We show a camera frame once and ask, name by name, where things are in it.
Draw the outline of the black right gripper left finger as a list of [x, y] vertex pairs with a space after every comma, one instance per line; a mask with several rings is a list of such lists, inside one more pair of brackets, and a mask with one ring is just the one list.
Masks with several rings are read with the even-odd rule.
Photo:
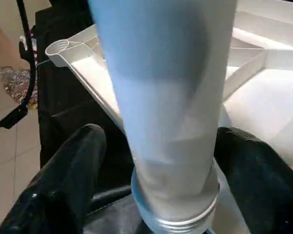
[[77, 130], [19, 195], [0, 234], [83, 233], [105, 149], [100, 126]]

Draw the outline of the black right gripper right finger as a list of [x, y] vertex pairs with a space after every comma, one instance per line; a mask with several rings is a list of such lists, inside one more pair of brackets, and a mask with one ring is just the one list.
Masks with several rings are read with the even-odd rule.
[[271, 146], [220, 127], [214, 158], [252, 234], [293, 234], [293, 170]]

